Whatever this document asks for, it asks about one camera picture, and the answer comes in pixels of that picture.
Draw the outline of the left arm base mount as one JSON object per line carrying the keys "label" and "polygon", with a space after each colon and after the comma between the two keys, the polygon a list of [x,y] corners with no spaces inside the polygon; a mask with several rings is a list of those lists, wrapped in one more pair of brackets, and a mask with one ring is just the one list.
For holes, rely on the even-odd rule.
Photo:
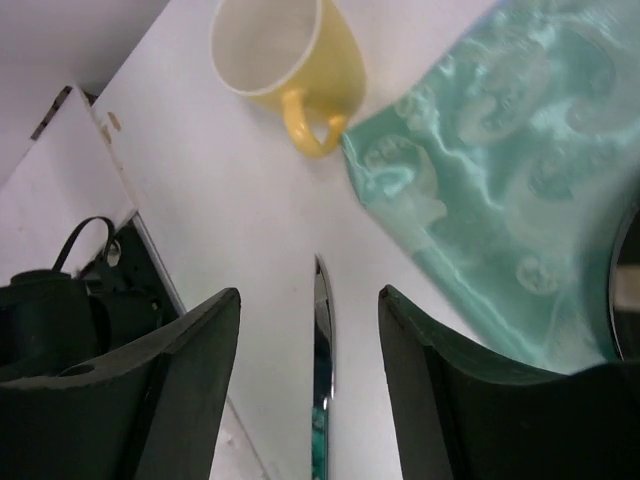
{"label": "left arm base mount", "polygon": [[74,228],[51,268],[21,272],[2,287],[2,381],[57,375],[178,318],[140,226],[102,221],[106,241],[78,273],[63,267],[89,219]]}

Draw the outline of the green satin cloth placemat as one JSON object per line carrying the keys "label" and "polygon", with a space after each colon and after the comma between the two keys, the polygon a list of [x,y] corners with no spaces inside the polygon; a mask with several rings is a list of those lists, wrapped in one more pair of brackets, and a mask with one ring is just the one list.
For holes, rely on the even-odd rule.
{"label": "green satin cloth placemat", "polygon": [[617,358],[637,2],[500,2],[343,150],[359,202],[489,348],[562,374]]}

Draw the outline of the knife with green handle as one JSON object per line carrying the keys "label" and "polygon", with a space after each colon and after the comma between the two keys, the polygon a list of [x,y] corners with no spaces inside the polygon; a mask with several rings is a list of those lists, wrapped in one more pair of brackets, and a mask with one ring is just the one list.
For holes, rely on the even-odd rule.
{"label": "knife with green handle", "polygon": [[334,397],[334,332],[330,283],[315,255],[311,478],[329,478],[329,409]]}

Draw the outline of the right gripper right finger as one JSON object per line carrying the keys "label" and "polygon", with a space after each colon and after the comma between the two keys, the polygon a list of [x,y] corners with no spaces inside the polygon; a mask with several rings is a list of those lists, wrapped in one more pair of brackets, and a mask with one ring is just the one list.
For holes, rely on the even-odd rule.
{"label": "right gripper right finger", "polygon": [[635,479],[639,366],[572,375],[497,354],[392,286],[378,318],[406,479]]}

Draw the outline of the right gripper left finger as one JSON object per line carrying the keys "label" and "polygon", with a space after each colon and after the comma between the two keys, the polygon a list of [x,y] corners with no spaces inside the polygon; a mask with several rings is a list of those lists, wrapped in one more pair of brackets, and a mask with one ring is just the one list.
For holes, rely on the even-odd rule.
{"label": "right gripper left finger", "polygon": [[226,288],[57,376],[2,383],[2,478],[208,478],[240,310]]}

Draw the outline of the yellow ceramic mug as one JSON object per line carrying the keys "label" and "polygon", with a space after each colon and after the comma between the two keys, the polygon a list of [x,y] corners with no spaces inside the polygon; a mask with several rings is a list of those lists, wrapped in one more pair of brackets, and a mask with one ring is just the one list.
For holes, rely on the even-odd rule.
{"label": "yellow ceramic mug", "polygon": [[308,158],[338,147],[365,96],[360,49],[332,1],[221,1],[210,52],[225,87],[278,113]]}

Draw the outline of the dark rimmed dinner plate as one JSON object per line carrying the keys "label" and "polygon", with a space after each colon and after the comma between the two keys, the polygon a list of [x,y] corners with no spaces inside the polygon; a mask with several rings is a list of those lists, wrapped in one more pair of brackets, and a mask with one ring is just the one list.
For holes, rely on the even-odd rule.
{"label": "dark rimmed dinner plate", "polygon": [[609,326],[617,355],[639,360],[639,203],[622,218],[611,254],[608,279]]}

